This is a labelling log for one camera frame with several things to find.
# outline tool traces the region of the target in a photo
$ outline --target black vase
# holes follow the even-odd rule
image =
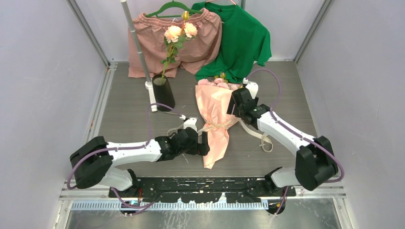
[[[173,92],[171,91],[169,80],[166,76],[161,80],[162,75],[155,75],[152,79],[153,93],[155,94],[155,99],[157,103],[165,104],[171,108],[174,108],[176,103],[174,102]],[[158,110],[160,111],[170,111],[170,109],[159,106]]]

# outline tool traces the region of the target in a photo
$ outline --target yellow flower bud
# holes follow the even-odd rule
[[[189,14],[188,11],[185,11],[185,12],[181,15],[181,17],[182,17],[185,21],[187,21],[187,20],[189,19],[189,16],[190,16],[190,14]]]

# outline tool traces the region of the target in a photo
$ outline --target white pole base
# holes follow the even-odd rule
[[[155,99],[155,94],[153,93],[153,86],[152,86],[152,82],[145,82],[145,87],[146,89],[149,91],[149,100],[150,100],[150,104],[154,104],[156,103],[156,99]],[[151,107],[152,112],[156,112],[158,111],[158,106],[153,105]]]

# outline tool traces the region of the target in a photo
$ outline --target fabric waistband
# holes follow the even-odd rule
[[[211,17],[211,13],[206,8],[202,8],[201,11],[202,11],[202,14],[195,13],[195,14],[191,15],[190,18],[187,20],[187,22],[195,24],[195,23],[203,21],[205,19],[209,20],[209,18]],[[154,17],[147,18],[146,14],[143,13],[138,18],[136,18],[134,20],[134,22],[142,22],[145,24],[156,25],[156,26],[161,26],[161,27],[169,27],[172,25],[181,27],[184,23],[184,19],[172,21],[172,19],[162,19],[162,18],[154,18]]]

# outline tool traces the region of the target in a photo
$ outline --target pink rose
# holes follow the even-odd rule
[[[188,22],[186,22],[184,24],[184,31],[186,32],[186,36],[188,38],[192,38],[193,36],[196,36],[197,32],[198,32],[197,28],[193,24],[188,23]]]
[[[229,86],[228,86],[227,83],[219,83],[219,84],[217,84],[216,86],[217,86],[217,87],[222,87],[222,88],[229,89]]]
[[[178,42],[181,31],[182,31],[182,29],[179,26],[175,26],[175,25],[170,26],[164,34],[166,37],[167,43]]]
[[[223,83],[223,82],[225,82],[225,80],[223,78],[216,78],[214,80],[214,83]]]
[[[232,91],[236,91],[240,87],[240,85],[236,84],[236,83],[228,83],[228,86],[229,86],[229,89],[231,89]]]
[[[207,85],[209,83],[209,81],[207,79],[202,79],[198,81],[198,85]]]

